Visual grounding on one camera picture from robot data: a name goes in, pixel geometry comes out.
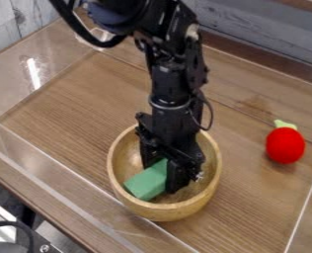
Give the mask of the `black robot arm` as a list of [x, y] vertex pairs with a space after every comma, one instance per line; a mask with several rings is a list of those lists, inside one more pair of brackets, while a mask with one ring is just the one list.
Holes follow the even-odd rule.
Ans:
[[74, 14], [72, 0], [49, 1], [86, 42], [109, 48], [132, 37], [146, 56], [153, 111], [137, 114], [137, 135], [144, 165], [166, 160], [165, 191], [173, 194], [200, 177], [205, 154], [197, 134], [210, 128], [202, 124], [212, 105], [201, 90], [209, 67], [197, 15], [182, 0], [85, 0], [90, 19], [113, 35], [104, 42]]

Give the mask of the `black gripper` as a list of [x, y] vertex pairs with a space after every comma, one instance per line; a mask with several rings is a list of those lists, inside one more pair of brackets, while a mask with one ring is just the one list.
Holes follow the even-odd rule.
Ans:
[[150, 102], [153, 112], [137, 113], [137, 135], [141, 139], [144, 167], [164, 158], [166, 162], [165, 191], [174, 194], [201, 177], [205, 155], [197, 142], [202, 130], [202, 102], [180, 106]]

